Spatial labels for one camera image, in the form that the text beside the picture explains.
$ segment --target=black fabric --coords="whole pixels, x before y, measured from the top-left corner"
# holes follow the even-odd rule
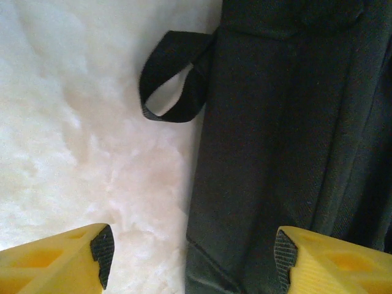
[[[183,122],[206,100],[186,293],[279,293],[281,225],[391,252],[392,2],[224,1],[216,33],[191,35],[140,82],[144,107],[187,63],[204,72],[170,115],[145,111]]]

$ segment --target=sheepskin rug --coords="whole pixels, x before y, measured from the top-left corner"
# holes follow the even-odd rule
[[[0,250],[111,225],[105,293],[184,293],[202,114],[141,115],[138,79],[169,29],[212,32],[220,0],[0,0]],[[183,76],[155,96],[173,103]]]

